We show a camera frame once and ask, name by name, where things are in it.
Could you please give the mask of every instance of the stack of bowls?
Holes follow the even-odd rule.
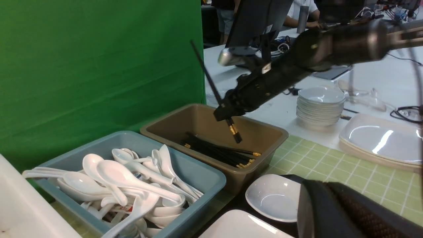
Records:
[[[307,125],[326,127],[335,124],[343,111],[345,95],[339,89],[323,86],[298,91],[297,117]]]

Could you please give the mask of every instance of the green screen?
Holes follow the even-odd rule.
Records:
[[[0,153],[20,172],[203,100],[198,1],[0,6]]]

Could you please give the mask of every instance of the brown plastic bin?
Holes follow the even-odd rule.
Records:
[[[242,137],[242,142],[237,144],[226,122],[214,118],[214,109],[202,104],[187,105],[142,127],[140,132],[222,171],[227,180],[224,189],[237,194],[247,180],[269,166],[275,150],[288,138],[288,132],[244,116],[233,117]],[[247,168],[230,166],[180,145],[187,131],[214,144],[259,152],[261,156]]]

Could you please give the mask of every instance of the blue plastic bin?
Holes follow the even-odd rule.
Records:
[[[120,131],[76,148],[40,166],[79,171],[82,170],[82,159],[89,153],[98,154],[106,160],[112,160],[112,149],[129,148],[137,152],[140,156],[146,157],[151,156],[151,151],[153,149],[159,149],[162,145],[162,143],[135,132]],[[172,148],[169,148],[169,151],[172,158],[172,166],[178,176],[183,181],[203,192],[204,195],[154,238],[184,237],[184,233],[189,230],[198,219],[201,219],[202,214],[206,211],[207,203],[226,184],[226,178],[221,171]],[[37,183],[78,219],[86,223],[91,231],[100,236],[109,230],[109,227],[105,223],[96,219],[46,179],[39,179]]]

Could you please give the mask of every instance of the black padded object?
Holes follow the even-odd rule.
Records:
[[[301,238],[423,237],[422,227],[348,186],[312,180],[301,185],[297,226]]]
[[[325,183],[304,180],[297,214],[300,238],[364,238]]]
[[[384,208],[354,189],[340,183],[328,183],[343,207],[367,237],[371,238],[406,238],[423,237],[423,228]]]

